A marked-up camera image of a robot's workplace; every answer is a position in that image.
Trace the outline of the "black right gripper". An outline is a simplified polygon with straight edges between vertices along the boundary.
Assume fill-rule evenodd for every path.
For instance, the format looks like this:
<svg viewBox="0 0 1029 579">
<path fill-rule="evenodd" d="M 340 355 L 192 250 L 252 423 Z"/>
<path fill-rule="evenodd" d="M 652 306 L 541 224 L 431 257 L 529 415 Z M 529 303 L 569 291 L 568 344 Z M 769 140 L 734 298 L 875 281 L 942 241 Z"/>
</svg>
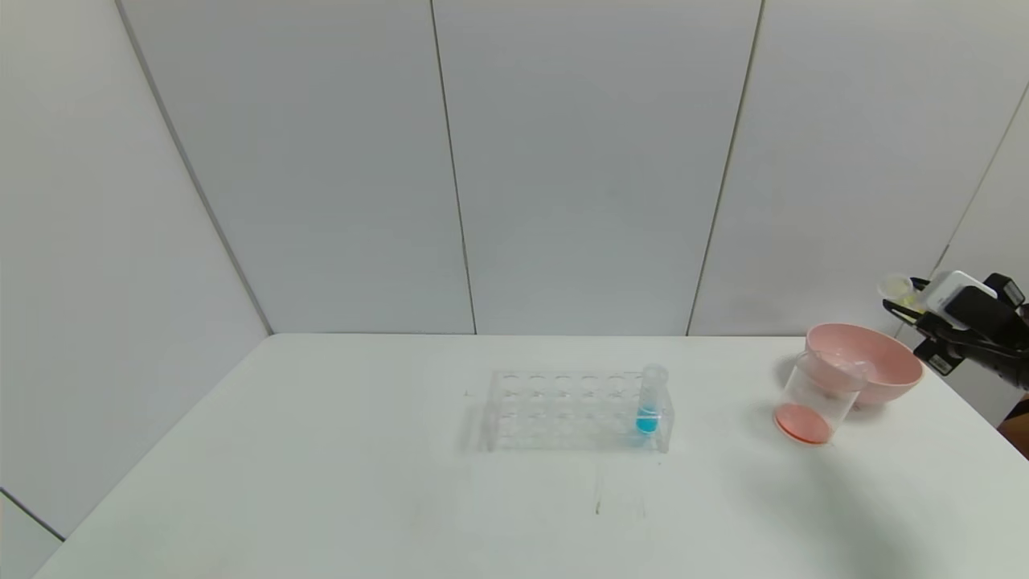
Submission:
<svg viewBox="0 0 1029 579">
<path fill-rule="evenodd" d="M 929 286 L 930 280 L 911 277 L 912 287 L 921 292 Z M 959 331 L 934 318 L 933 313 L 904 306 L 889 299 L 882 300 L 884 307 L 904 326 L 915 327 L 924 340 L 916 346 L 914 355 L 941 376 L 948 376 L 966 360 L 989 370 L 1015 388 L 1028 388 L 1027 348 L 993 343 L 974 332 Z"/>
</svg>

